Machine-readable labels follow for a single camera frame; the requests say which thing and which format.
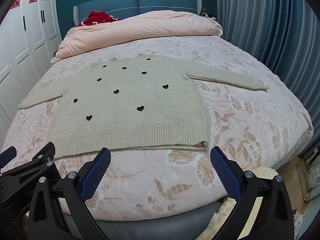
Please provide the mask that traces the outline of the beige knit heart sweater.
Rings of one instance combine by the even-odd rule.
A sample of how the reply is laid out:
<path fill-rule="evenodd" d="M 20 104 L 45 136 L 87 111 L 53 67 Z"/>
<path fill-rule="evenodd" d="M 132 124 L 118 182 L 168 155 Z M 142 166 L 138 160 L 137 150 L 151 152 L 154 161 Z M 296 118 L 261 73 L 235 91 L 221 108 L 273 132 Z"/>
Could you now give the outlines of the beige knit heart sweater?
<path fill-rule="evenodd" d="M 36 90 L 20 108 L 60 99 L 46 134 L 59 158 L 103 147 L 202 151 L 211 120 L 196 80 L 266 90 L 261 80 L 219 67 L 138 55 L 87 66 Z"/>

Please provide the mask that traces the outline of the cream fluffy rug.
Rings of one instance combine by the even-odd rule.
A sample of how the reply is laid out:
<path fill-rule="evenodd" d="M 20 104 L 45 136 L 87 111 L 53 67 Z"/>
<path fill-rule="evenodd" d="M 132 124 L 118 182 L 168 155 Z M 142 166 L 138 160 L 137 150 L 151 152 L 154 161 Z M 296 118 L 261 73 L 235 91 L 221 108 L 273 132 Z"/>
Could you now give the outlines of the cream fluffy rug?
<path fill-rule="evenodd" d="M 253 173 L 258 178 L 272 179 L 274 176 L 278 175 L 278 172 L 272 168 L 268 167 L 259 167 L 253 170 Z M 254 221 L 258 215 L 258 211 L 262 204 L 263 198 L 258 197 L 255 200 L 253 209 L 249 215 L 249 219 L 247 220 L 242 232 L 238 239 L 247 236 L 251 229 L 253 228 Z M 208 240 L 212 239 L 216 233 L 220 230 L 221 226 L 227 220 L 228 216 L 231 214 L 231 211 L 235 207 L 236 201 L 232 198 L 226 198 L 223 204 L 220 206 L 219 210 L 213 214 L 210 219 L 208 226 L 206 229 L 197 237 L 198 240 Z"/>

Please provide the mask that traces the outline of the floral storage box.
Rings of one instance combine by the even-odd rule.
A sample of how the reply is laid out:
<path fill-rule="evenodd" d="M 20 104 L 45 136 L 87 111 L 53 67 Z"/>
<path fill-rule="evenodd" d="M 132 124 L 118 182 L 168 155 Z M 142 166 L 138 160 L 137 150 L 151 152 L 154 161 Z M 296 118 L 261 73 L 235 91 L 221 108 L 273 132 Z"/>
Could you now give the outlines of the floral storage box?
<path fill-rule="evenodd" d="M 319 152 L 303 163 L 303 197 L 309 202 L 319 196 Z"/>

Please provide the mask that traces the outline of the pink folded duvet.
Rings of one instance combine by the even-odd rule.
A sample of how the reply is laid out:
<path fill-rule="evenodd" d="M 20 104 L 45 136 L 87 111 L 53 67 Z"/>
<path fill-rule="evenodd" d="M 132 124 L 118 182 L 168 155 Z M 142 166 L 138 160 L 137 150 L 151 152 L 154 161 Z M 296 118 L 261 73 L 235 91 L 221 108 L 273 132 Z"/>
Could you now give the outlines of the pink folded duvet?
<path fill-rule="evenodd" d="M 151 11 L 112 23 L 84 25 L 69 30 L 51 64 L 92 50 L 135 40 L 173 36 L 220 36 L 221 25 L 191 12 Z"/>

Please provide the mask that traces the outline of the white wardrobe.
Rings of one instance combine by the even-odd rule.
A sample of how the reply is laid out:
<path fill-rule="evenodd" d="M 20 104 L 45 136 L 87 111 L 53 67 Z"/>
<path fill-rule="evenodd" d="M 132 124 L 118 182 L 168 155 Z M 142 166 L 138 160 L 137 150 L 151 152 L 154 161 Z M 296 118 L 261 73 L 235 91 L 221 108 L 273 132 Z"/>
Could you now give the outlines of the white wardrobe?
<path fill-rule="evenodd" d="M 15 0 L 1 23 L 1 142 L 61 42 L 55 0 Z"/>

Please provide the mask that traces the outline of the red garment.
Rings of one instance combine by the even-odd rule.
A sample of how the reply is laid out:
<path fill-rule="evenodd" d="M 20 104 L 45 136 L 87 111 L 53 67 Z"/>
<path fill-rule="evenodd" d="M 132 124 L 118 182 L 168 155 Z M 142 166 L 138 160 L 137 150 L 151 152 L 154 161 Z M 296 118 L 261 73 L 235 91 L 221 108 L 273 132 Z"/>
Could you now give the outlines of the red garment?
<path fill-rule="evenodd" d="M 80 21 L 78 26 L 81 27 L 81 26 L 96 25 L 96 24 L 101 24 L 101 23 L 112 23 L 112 22 L 116 22 L 116 21 L 120 21 L 120 19 L 115 18 L 112 15 L 109 15 L 104 11 L 102 11 L 102 12 L 92 11 L 89 13 L 88 17 L 85 20 Z"/>

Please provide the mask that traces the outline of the blue upholstered headboard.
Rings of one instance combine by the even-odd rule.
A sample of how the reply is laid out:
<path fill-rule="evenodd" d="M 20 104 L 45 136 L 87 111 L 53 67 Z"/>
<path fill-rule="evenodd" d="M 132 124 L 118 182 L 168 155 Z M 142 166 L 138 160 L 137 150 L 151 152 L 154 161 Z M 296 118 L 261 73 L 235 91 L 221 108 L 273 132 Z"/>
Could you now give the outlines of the blue upholstered headboard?
<path fill-rule="evenodd" d="M 92 11 L 104 11 L 115 18 L 125 19 L 159 10 L 185 11 L 200 15 L 202 0 L 91 0 L 74 6 L 73 22 L 78 25 L 86 20 Z"/>

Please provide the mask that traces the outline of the blue-grey curtain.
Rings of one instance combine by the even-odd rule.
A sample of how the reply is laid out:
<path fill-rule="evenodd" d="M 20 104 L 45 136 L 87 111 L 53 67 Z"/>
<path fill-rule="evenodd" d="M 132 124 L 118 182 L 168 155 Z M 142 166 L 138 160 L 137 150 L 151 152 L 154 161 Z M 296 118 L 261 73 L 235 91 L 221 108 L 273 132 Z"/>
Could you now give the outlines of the blue-grey curtain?
<path fill-rule="evenodd" d="M 306 0 L 217 0 L 225 39 L 295 94 L 319 128 L 319 20 Z"/>

